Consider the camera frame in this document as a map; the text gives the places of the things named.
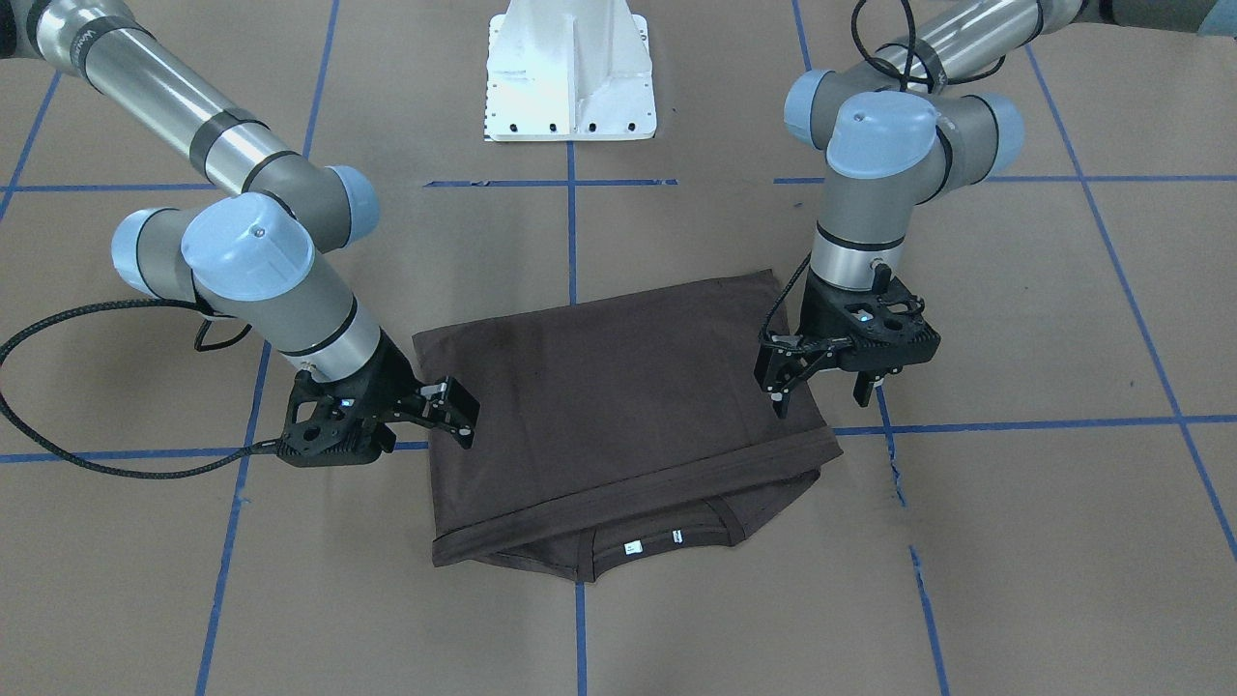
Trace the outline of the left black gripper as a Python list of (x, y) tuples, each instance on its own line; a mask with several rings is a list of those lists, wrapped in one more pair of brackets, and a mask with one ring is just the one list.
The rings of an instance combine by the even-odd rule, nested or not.
[(755, 380), (768, 388), (776, 415), (790, 414), (790, 393), (811, 376), (828, 370), (856, 375), (854, 402), (871, 404), (884, 375), (927, 363), (941, 336), (925, 321), (925, 304), (889, 272), (878, 272), (870, 291), (837, 289), (816, 274), (807, 274), (798, 331), (774, 333), (785, 321), (787, 295), (795, 277), (781, 292), (760, 329)]

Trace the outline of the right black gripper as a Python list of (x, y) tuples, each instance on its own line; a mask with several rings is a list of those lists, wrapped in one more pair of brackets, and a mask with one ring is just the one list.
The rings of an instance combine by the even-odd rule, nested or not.
[(447, 431), (463, 449), (473, 448), (480, 402), (458, 380), (423, 384), (387, 334), (355, 375), (318, 382), (301, 368), (293, 380), (281, 435), (281, 459), (294, 467), (372, 464), (392, 452), (393, 422)]

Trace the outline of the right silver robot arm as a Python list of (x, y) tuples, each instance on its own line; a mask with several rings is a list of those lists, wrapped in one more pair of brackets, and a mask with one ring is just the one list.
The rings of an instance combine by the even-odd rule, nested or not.
[(136, 300), (80, 305), (57, 323), (125, 308), (177, 307), (207, 323), (242, 321), (296, 375), (278, 439), (231, 452), (273, 454), (297, 467), (370, 464), (396, 448), (395, 422), (473, 445), (480, 405), (447, 376), (423, 383), (327, 253), (374, 232), (380, 204), (353, 167), (322, 167), (160, 45), (122, 1), (5, 1), (2, 57), (79, 75), (216, 185), (198, 210), (155, 206), (113, 234), (116, 273)]

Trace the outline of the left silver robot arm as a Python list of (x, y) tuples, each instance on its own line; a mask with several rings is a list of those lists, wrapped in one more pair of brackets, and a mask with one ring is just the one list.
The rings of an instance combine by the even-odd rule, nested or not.
[(924, 300), (897, 278), (910, 211), (981, 184), (1021, 155), (1025, 130), (999, 94), (946, 96), (982, 80), (1006, 56), (1068, 25), (1233, 36), (1232, 1), (972, 1), (870, 51), (849, 31), (861, 62), (808, 70), (785, 96), (785, 129), (823, 152), (816, 239), (799, 266), (807, 281), (795, 333), (761, 326), (755, 380), (778, 418), (790, 394), (826, 370), (854, 375), (854, 401), (870, 405), (884, 376), (927, 363), (940, 335)]

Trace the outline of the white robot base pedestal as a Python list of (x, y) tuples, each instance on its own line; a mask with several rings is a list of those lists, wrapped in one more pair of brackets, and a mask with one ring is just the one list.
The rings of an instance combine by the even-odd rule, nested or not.
[(512, 1), (489, 21), (482, 137), (653, 138), (647, 19), (626, 1)]

